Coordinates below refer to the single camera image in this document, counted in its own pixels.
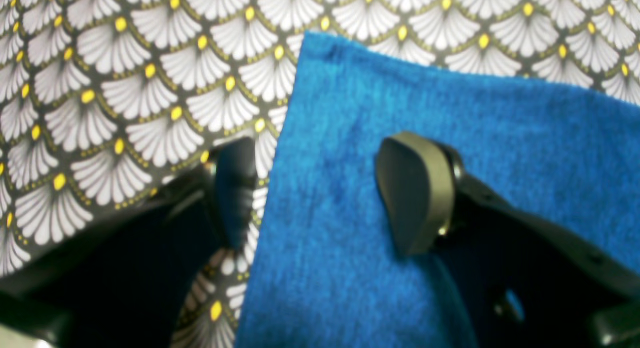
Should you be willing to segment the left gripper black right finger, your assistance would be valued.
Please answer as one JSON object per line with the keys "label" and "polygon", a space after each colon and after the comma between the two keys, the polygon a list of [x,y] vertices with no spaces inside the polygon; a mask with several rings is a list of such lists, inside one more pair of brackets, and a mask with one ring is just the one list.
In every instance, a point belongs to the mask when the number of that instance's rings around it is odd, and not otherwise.
{"label": "left gripper black right finger", "polygon": [[452,146],[382,139],[375,181],[397,251],[434,255],[479,348],[637,348],[639,276],[567,228],[517,209]]}

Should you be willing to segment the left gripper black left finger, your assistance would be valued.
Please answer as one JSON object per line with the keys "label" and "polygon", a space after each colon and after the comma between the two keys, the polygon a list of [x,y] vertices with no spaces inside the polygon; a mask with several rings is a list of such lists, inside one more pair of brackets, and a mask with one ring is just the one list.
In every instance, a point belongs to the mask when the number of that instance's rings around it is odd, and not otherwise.
{"label": "left gripper black left finger", "polygon": [[167,348],[192,282],[238,248],[255,142],[213,148],[140,206],[114,212],[1,280],[3,348]]}

